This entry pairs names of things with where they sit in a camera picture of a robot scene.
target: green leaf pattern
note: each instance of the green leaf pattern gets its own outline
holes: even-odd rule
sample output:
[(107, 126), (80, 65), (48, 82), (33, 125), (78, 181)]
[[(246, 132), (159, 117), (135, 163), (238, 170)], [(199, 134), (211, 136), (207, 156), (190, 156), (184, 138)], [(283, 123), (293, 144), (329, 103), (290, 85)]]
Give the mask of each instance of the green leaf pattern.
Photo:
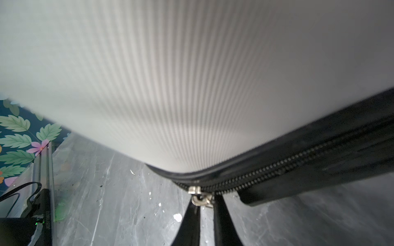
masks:
[[(48, 139), (49, 141), (53, 141), (58, 137), (60, 131), (62, 130), (59, 124), (47, 124), (45, 127), (41, 127), (39, 132), (36, 132), (35, 130), (34, 133), (36, 134), (34, 134), (29, 131), (30, 121), (28, 119), (24, 119), (23, 117), (19, 116), (20, 114), (19, 106), (17, 104), (11, 104), (12, 101), (11, 99), (5, 99), (2, 101), (3, 101), (2, 106), (9, 109), (11, 111), (11, 114), (13, 115), (0, 116), (0, 126), (17, 133), (25, 132), (25, 134), (16, 133), (14, 135), (0, 136), (0, 153), (3, 147), (19, 148), (16, 151), (8, 151), (0, 155), (0, 183), (1, 184), (3, 184), (4, 178), (18, 176), (19, 174), (21, 174), (26, 169), (26, 167), (22, 167), (21, 165), (31, 163), (34, 160), (35, 155), (25, 151), (29, 148), (33, 148), (33, 146), (31, 146), (32, 138), (34, 138), (33, 141), (37, 141), (37, 142), (44, 141), (45, 139)], [(39, 121), (44, 120), (44, 117), (41, 114), (33, 111), (31, 113), (35, 114), (35, 117)]]
[(20, 116), (18, 118), (13, 115), (0, 116), (0, 126), (4, 126), (6, 129), (12, 131), (21, 132), (29, 130), (30, 121)]
[(4, 107), (8, 108), (11, 111), (11, 113), (13, 113), (15, 116), (19, 116), (18, 105), (12, 105), (8, 99), (3, 101), (3, 105)]
[(21, 167), (21, 166), (4, 166), (0, 168), (0, 171), (3, 172), (0, 177), (10, 177), (10, 176), (15, 176), (20, 174), (26, 169), (26, 167)]
[(41, 141), (48, 139), (53, 141), (60, 134), (61, 128), (59, 124), (48, 124), (45, 127), (41, 127), (40, 132), (37, 132), (37, 138)]
[(5, 161), (5, 164), (27, 164), (34, 160), (34, 155), (23, 150), (9, 151), (5, 155), (0, 155), (0, 161)]
[(31, 143), (32, 139), (26, 134), (23, 136), (20, 134), (6, 135), (4, 138), (0, 139), (0, 144), (3, 144), (3, 147), (24, 148)]

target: grey marble floor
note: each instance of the grey marble floor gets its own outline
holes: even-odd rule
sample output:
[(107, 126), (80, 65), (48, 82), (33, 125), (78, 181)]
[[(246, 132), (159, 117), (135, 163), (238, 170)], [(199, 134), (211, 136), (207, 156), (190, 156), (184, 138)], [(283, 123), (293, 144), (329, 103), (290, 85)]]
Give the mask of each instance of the grey marble floor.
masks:
[[(71, 134), (53, 155), (58, 246), (170, 245), (189, 195), (141, 162)], [(248, 245), (394, 245), (394, 175), (256, 207), (225, 196)], [(201, 245), (214, 245), (202, 211)]]

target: zipper pull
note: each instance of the zipper pull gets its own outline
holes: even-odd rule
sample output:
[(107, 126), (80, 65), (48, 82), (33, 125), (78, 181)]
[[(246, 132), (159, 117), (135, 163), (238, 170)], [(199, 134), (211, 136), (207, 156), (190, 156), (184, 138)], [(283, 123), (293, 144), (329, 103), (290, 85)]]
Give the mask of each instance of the zipper pull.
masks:
[(202, 192), (200, 186), (190, 186), (188, 193), (191, 194), (191, 202), (194, 205), (198, 207), (214, 207), (212, 204), (213, 195), (211, 193)]

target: pink flower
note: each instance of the pink flower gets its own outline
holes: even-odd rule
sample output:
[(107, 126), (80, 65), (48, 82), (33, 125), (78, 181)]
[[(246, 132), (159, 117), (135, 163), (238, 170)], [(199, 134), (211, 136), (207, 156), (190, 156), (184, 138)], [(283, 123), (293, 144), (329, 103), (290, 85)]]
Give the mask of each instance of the pink flower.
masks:
[(32, 142), (32, 146), (35, 148), (28, 149), (26, 152), (28, 153), (35, 153), (37, 156), (49, 143), (48, 139), (45, 139), (42, 143), (39, 142)]
[(6, 184), (6, 186), (10, 187), (12, 185), (12, 183), (15, 181), (15, 179), (17, 179), (18, 177), (10, 177), (10, 178), (6, 178), (4, 180), (4, 183)]

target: zipper teeth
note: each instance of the zipper teeth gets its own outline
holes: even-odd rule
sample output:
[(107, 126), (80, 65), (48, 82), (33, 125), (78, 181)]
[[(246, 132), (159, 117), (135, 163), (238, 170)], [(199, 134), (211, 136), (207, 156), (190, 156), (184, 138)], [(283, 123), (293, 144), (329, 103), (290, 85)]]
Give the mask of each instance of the zipper teeth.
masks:
[[(266, 165), (265, 167), (255, 169), (252, 172), (239, 175), (239, 176), (234, 177), (232, 179), (228, 179), (228, 180), (222, 181), (222, 182), (214, 184), (214, 185), (202, 186), (201, 190), (203, 192), (209, 192), (209, 193), (213, 193), (213, 194), (217, 194), (217, 195), (222, 195), (222, 194), (226, 194), (226, 193), (234, 192), (234, 191), (240, 191), (242, 189), (248, 188), (251, 185), (255, 185), (255, 184), (261, 183), (265, 180), (271, 179), (275, 176), (279, 176), (284, 173), (287, 173), (287, 172), (295, 169), (296, 167), (303, 166), (305, 163), (312, 161), (316, 158), (319, 158), (321, 156), (327, 155), (327, 154), (337, 151), (341, 148), (344, 148), (344, 147), (352, 144), (353, 142), (355, 142), (359, 138), (355, 138), (355, 139), (346, 141), (346, 142), (338, 144), (336, 146), (333, 146), (333, 145), (337, 144), (345, 139), (354, 137), (355, 135), (358, 135), (360, 133), (366, 132), (366, 131), (370, 130), (371, 128), (376, 127), (377, 125), (372, 124), (372, 125), (366, 126), (364, 128), (361, 128), (359, 130), (353, 131), (351, 133), (347, 133), (341, 137), (338, 137), (333, 140), (316, 145), (316, 146), (311, 147), (307, 150), (301, 151), (295, 155), (292, 155), (292, 156), (289, 156), (289, 157), (284, 158), (282, 160), (273, 162), (269, 165)], [(316, 152), (317, 150), (320, 150), (320, 149), (323, 149), (326, 147), (330, 147), (330, 146), (333, 146), (333, 147), (319, 151), (318, 153)], [(233, 188), (220, 190), (221, 188), (231, 185), (232, 183), (240, 183), (243, 179), (248, 179), (248, 181), (238, 184)], [(188, 188), (190, 186), (190, 185), (186, 185), (186, 184), (178, 183), (178, 182), (176, 182), (175, 184), (177, 184), (179, 187), (181, 187), (184, 190), (188, 190)]]

